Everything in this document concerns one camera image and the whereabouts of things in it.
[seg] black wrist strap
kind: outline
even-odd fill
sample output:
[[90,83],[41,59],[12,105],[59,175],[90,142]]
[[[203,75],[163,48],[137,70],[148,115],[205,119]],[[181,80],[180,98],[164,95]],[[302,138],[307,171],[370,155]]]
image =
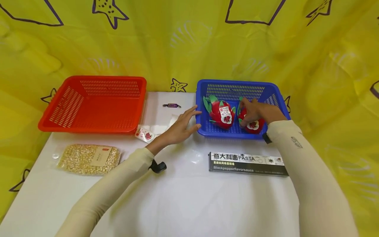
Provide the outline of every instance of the black wrist strap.
[[272,142],[271,139],[268,137],[267,133],[264,133],[262,137],[265,140],[266,144],[270,144]]
[[157,164],[157,162],[153,160],[153,162],[151,163],[151,166],[148,169],[151,169],[154,173],[159,174],[160,172],[167,169],[167,166],[164,162]]

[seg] left hand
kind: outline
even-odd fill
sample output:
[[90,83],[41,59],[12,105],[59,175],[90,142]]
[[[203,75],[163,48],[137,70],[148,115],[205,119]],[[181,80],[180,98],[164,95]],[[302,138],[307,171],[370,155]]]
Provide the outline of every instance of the left hand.
[[179,115],[178,120],[167,131],[148,144],[146,148],[153,155],[157,155],[158,152],[166,146],[181,143],[189,138],[194,132],[201,128],[201,124],[195,124],[187,129],[188,122],[192,116],[201,114],[201,111],[195,111],[196,108],[197,105]]
[[197,105],[179,115],[178,120],[159,137],[167,141],[167,145],[178,144],[189,138],[194,132],[201,128],[201,124],[195,124],[187,129],[192,116],[201,114],[201,111],[195,110],[196,108]]

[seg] red plastic basket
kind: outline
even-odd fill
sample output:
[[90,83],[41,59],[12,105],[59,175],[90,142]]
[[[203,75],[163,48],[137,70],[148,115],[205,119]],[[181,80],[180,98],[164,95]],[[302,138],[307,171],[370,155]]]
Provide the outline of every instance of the red plastic basket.
[[57,91],[38,128],[44,132],[132,134],[145,93],[143,77],[72,76]]

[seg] hand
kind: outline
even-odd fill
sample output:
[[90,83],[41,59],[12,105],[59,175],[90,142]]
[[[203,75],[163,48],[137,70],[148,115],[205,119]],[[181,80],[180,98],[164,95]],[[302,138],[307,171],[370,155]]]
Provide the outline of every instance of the hand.
[[157,155],[158,152],[166,146],[181,143],[189,138],[194,132],[201,128],[201,124],[195,124],[187,129],[188,122],[192,116],[201,114],[201,111],[195,111],[196,108],[197,105],[179,115],[178,120],[167,131],[148,144],[146,148],[153,155]]
[[178,120],[159,137],[163,137],[167,141],[167,145],[178,144],[189,138],[201,127],[201,124],[195,124],[187,129],[192,116],[201,114],[201,111],[195,111],[196,108],[197,105],[179,115]]
[[260,118],[263,118],[267,124],[274,121],[287,120],[279,107],[266,103],[260,103],[257,99],[253,99],[250,102],[248,99],[243,98],[240,106],[241,108],[246,107],[247,110],[245,118],[240,123],[241,127],[245,127],[247,124]]

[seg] beige arm sleeve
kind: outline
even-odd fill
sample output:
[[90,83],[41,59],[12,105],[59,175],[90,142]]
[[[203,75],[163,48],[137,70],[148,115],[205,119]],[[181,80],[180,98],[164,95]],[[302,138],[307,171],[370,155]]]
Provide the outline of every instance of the beige arm sleeve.
[[126,188],[147,171],[154,155],[146,148],[137,149],[93,185],[72,207],[57,237],[89,237],[103,214]]
[[267,135],[278,148],[299,198],[301,237],[357,237],[340,186],[301,130],[290,121],[272,122]]

